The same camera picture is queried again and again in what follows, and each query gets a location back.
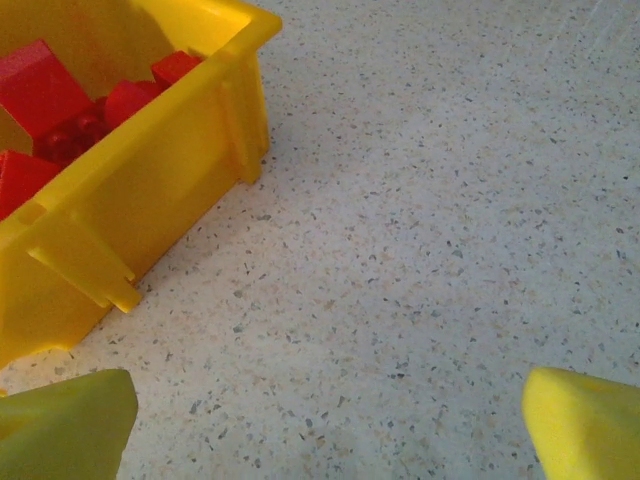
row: red toy block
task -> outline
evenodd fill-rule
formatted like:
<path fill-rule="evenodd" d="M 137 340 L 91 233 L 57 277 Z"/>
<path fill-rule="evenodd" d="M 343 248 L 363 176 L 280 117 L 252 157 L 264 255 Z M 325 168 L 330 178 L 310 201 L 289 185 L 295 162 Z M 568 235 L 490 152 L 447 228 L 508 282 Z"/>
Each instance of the red toy block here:
<path fill-rule="evenodd" d="M 31 136 L 35 157 L 65 166 L 109 132 L 43 40 L 0 58 L 0 105 Z"/>
<path fill-rule="evenodd" d="M 0 104 L 33 139 L 93 106 L 43 40 L 0 58 Z"/>
<path fill-rule="evenodd" d="M 158 82 L 162 88 L 166 89 L 184 77 L 201 62 L 202 60 L 198 57 L 179 50 L 159 62 L 154 63 L 151 66 L 151 72 L 156 82 Z"/>
<path fill-rule="evenodd" d="M 0 220 L 33 197 L 62 167 L 23 153 L 0 152 Z"/>
<path fill-rule="evenodd" d="M 104 120 L 109 128 L 117 128 L 160 94 L 159 87 L 155 89 L 149 84 L 153 82 L 123 80 L 116 85 L 104 105 Z"/>

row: speckled countertop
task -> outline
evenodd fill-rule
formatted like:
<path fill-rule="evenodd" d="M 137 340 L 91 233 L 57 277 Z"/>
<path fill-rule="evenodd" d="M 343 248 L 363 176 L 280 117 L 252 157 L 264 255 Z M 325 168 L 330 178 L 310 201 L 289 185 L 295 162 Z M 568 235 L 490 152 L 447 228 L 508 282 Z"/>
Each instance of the speckled countertop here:
<path fill-rule="evenodd" d="M 121 479 L 541 478 L 531 366 L 638 383 L 640 5 L 260 4 L 262 179 L 2 384 L 128 369 Z"/>

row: toy block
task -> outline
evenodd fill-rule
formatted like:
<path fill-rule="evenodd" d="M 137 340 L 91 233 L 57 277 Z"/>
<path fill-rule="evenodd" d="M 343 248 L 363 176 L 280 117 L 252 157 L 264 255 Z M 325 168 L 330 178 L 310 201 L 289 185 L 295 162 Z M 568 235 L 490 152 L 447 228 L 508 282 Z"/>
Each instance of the toy block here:
<path fill-rule="evenodd" d="M 111 91 L 104 105 L 104 119 L 114 129 L 132 117 L 160 93 L 147 83 L 123 80 Z"/>
<path fill-rule="evenodd" d="M 151 72 L 158 84 L 166 89 L 176 83 L 202 62 L 198 57 L 181 50 L 168 55 L 151 66 Z"/>
<path fill-rule="evenodd" d="M 43 40 L 0 58 L 0 104 L 34 140 L 93 106 Z"/>
<path fill-rule="evenodd" d="M 0 152 L 0 220 L 33 197 L 62 167 L 23 153 Z"/>

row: speckled surface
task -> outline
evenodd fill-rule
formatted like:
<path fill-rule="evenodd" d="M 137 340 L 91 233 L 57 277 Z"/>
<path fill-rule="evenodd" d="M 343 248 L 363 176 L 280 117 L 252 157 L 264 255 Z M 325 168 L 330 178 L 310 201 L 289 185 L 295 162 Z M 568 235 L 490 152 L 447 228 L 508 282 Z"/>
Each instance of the speckled surface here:
<path fill-rule="evenodd" d="M 273 148 L 72 352 L 121 479 L 541 478 L 532 365 L 638 383 L 640 6 L 262 0 Z"/>

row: plastic bin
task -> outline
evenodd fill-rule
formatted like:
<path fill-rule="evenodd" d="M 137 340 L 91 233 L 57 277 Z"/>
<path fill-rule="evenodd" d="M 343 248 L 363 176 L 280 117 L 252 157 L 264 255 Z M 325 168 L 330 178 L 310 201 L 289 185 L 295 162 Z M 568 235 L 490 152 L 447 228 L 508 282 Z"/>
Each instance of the plastic bin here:
<path fill-rule="evenodd" d="M 97 98 L 152 80 L 177 50 L 206 60 L 0 222 L 0 368 L 68 349 L 269 147 L 257 50 L 275 15 L 233 0 L 0 0 L 0 55 L 44 39 Z M 29 138 L 0 109 L 0 149 Z"/>

